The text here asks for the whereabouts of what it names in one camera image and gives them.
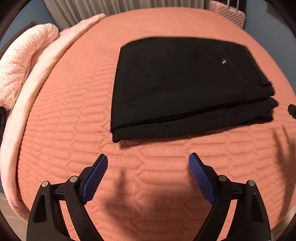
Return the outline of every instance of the black object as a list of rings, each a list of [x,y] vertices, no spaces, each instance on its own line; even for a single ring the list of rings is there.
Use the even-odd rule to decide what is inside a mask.
[[[107,169],[107,157],[101,154],[91,167],[86,167],[79,177],[73,176],[65,183],[51,185],[43,182],[37,192],[29,217],[27,241],[72,240],[65,226],[59,201],[67,208],[80,241],[103,241],[84,208],[91,200]]]
[[[21,241],[20,238],[12,230],[5,217],[0,210],[0,237],[3,241]]]
[[[296,4],[294,0],[265,0],[272,5],[285,20],[296,38]]]
[[[212,208],[194,241],[217,241],[224,225],[231,200],[237,206],[228,235],[224,241],[271,240],[267,212],[253,180],[246,184],[218,176],[214,169],[202,163],[196,153],[189,156],[189,168],[206,200],[213,200]]]
[[[133,41],[121,48],[115,74],[113,142],[269,122],[273,95],[245,46],[187,37]]]
[[[6,124],[6,111],[4,107],[0,107],[0,147],[3,139],[5,124]]]
[[[30,1],[31,0],[0,1],[0,41],[13,20]]]
[[[84,185],[87,185],[88,182],[91,182],[91,187],[94,183],[99,184],[97,180],[94,182],[94,179],[97,179],[98,173],[105,173],[106,160],[107,157],[101,154],[93,166],[85,168],[79,177],[73,176],[65,183],[51,185],[45,181],[41,184],[29,218],[27,241],[72,240],[61,214],[60,200],[66,201],[70,217],[81,241],[103,241],[81,200],[85,194]],[[217,240],[225,222],[230,202],[234,199],[237,199],[237,206],[229,233],[223,241],[271,240],[266,209],[254,181],[248,180],[242,184],[231,182],[224,175],[218,176],[212,167],[202,163],[196,153],[189,156],[189,168],[205,199],[212,202],[212,208],[193,241]],[[89,197],[88,200],[92,198],[92,194],[86,195]],[[0,234],[2,240],[20,241],[1,212]],[[296,218],[294,217],[278,241],[292,241],[295,238]]]
[[[288,106],[288,112],[294,119],[296,119],[296,106],[290,104]]]
[[[8,49],[8,47],[20,36],[22,35],[26,30],[28,30],[29,28],[32,28],[34,26],[36,26],[37,23],[35,21],[32,21],[31,23],[29,23],[27,26],[25,26],[24,28],[22,28],[20,31],[18,31],[1,49],[0,49],[0,59],[2,58],[2,56],[4,55],[4,53],[6,52],[6,50]]]

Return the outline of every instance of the quilted suitcase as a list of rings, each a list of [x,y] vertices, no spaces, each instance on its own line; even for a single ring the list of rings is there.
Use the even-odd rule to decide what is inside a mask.
[[[227,0],[227,5],[218,1],[210,1],[209,10],[222,15],[228,20],[232,21],[240,28],[244,28],[246,14],[243,11],[238,10],[239,0],[237,0],[237,7],[230,6],[230,0]]]

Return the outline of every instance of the black folded pants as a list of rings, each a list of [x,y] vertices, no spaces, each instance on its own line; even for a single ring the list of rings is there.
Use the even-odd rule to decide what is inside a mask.
[[[116,69],[113,142],[272,121],[273,95],[245,46],[184,37],[133,41],[121,48]]]

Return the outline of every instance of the quilted stitching pattern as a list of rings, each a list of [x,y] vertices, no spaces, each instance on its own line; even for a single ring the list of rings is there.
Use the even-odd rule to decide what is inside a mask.
[[[150,36],[196,36],[246,45],[273,83],[279,106],[271,123],[175,139],[112,142],[110,109],[120,47]],[[17,178],[30,209],[44,180],[78,175],[100,153],[109,167],[86,209],[106,240],[192,240],[210,205],[188,169],[198,153],[232,181],[256,181],[271,228],[296,204],[296,97],[268,53],[247,33],[210,11],[142,9],[103,19],[77,40],[44,83],[28,118]],[[235,206],[220,238],[225,237]],[[65,206],[66,223],[77,238]]]
[[[242,11],[237,11],[234,7],[227,7],[227,5],[217,2],[211,1],[209,9],[221,16],[225,17],[229,21],[233,22],[240,28],[244,27],[244,22],[246,20],[246,15]]]

